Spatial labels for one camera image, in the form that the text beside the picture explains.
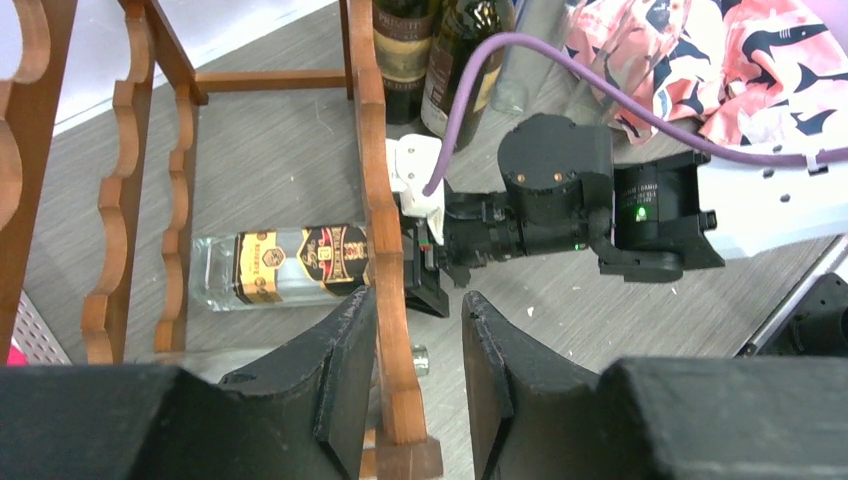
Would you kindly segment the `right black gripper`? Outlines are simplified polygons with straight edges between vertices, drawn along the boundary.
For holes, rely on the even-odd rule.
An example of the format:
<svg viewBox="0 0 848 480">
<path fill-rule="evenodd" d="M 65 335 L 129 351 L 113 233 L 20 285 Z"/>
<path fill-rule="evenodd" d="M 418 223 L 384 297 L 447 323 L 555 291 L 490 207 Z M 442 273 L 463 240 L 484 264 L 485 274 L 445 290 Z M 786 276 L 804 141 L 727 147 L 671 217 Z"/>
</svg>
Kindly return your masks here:
<svg viewBox="0 0 848 480">
<path fill-rule="evenodd" d="M 443 193 L 443 243 L 425 221 L 403 221 L 404 291 L 408 309 L 439 318 L 450 316 L 441 272 L 457 287 L 470 283 L 472 269 L 530 255 L 518 213 L 505 192 Z"/>
</svg>

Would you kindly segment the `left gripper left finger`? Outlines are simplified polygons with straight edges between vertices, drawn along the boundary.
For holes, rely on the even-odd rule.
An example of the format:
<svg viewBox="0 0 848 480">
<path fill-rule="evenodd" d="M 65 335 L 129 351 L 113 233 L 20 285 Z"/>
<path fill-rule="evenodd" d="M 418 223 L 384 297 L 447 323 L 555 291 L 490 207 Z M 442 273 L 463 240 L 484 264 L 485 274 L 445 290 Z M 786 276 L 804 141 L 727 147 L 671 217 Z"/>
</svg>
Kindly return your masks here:
<svg viewBox="0 0 848 480">
<path fill-rule="evenodd" d="M 5 367 L 5 479 L 355 479 L 375 356 L 362 287 L 205 381 L 177 365 Z"/>
</svg>

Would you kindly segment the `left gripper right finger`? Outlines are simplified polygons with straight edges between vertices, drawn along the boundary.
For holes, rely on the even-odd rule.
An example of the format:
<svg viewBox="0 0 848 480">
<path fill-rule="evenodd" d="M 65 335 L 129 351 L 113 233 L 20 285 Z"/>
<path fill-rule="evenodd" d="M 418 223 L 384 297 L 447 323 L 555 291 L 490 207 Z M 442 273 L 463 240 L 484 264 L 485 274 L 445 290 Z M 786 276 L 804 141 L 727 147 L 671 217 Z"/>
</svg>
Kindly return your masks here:
<svg viewBox="0 0 848 480">
<path fill-rule="evenodd" d="M 594 373 L 467 293 L 479 479 L 843 479 L 847 363 L 626 357 Z"/>
</svg>

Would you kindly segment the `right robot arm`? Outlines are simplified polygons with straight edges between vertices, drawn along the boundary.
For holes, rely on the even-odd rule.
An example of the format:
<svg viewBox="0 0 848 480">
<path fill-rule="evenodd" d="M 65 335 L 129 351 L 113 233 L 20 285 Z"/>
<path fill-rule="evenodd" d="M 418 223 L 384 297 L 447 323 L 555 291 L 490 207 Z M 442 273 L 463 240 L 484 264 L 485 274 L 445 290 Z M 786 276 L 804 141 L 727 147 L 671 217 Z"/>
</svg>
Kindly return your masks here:
<svg viewBox="0 0 848 480">
<path fill-rule="evenodd" d="M 604 127 L 537 114 L 501 140 L 501 192 L 445 189 L 444 236 L 403 219 L 405 301 L 447 317 L 440 278 L 465 287 L 493 262 L 590 250 L 604 275 L 671 283 L 847 230 L 847 166 L 736 163 L 697 150 L 617 165 Z"/>
</svg>

